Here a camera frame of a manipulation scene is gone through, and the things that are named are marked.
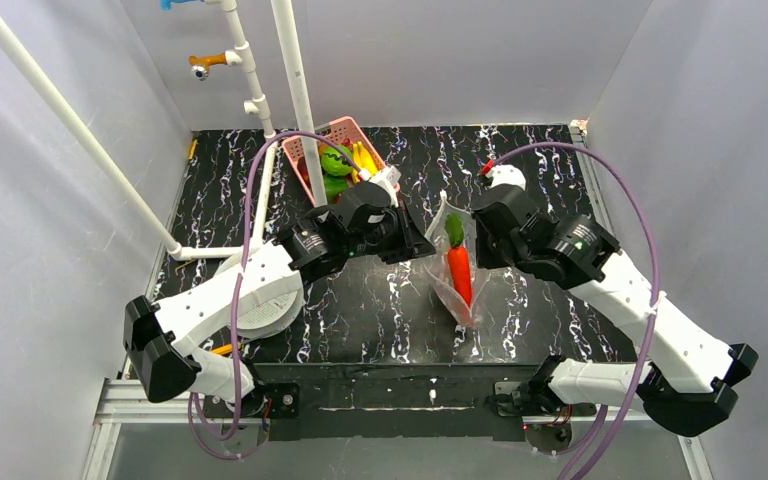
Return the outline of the orange toy carrot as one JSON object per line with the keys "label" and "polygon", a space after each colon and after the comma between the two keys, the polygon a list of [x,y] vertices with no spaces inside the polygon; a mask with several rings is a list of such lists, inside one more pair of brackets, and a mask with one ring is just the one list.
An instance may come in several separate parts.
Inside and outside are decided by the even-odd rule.
{"label": "orange toy carrot", "polygon": [[452,287],[458,298],[465,305],[465,313],[461,324],[474,327],[471,306],[473,300],[472,275],[468,249],[465,246],[465,229],[461,217],[450,213],[446,216],[444,228],[449,249],[446,253],[446,264],[452,280]]}

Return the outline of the clear polka dot zip bag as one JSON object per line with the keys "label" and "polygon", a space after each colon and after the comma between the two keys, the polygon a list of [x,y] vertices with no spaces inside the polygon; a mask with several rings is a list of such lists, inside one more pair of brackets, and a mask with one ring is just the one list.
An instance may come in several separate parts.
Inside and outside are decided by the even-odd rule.
{"label": "clear polka dot zip bag", "polygon": [[458,325],[477,327],[487,316],[483,297],[489,274],[477,265],[475,221],[442,190],[425,237],[435,254],[422,266],[437,298]]}

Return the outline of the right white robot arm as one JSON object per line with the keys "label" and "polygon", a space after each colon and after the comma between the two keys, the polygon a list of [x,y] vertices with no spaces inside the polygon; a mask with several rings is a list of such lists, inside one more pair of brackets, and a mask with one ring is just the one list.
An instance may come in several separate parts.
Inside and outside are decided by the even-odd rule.
{"label": "right white robot arm", "polygon": [[651,284],[598,222],[585,215],[553,220],[510,184],[481,195],[472,217],[480,268],[512,267],[552,282],[637,344],[649,315],[657,315],[650,348],[638,355],[644,362],[638,379],[632,363],[551,355],[519,392],[507,396],[515,408],[528,414],[568,404],[619,407],[632,391],[631,409],[678,435],[698,436],[730,417],[738,401],[734,387],[752,373],[757,352],[714,338],[666,298],[651,306]]}

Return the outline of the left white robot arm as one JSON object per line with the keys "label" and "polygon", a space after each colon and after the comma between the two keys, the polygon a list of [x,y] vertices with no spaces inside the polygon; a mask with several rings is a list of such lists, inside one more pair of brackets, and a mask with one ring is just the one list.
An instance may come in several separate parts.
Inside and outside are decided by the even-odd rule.
{"label": "left white robot arm", "polygon": [[161,403],[185,392],[235,401],[254,388],[238,359],[204,350],[220,328],[267,302],[342,270],[353,258],[376,256],[395,264],[435,254],[415,215],[396,194],[371,182],[316,207],[275,239],[212,279],[152,302],[124,309],[123,344],[147,399]]}

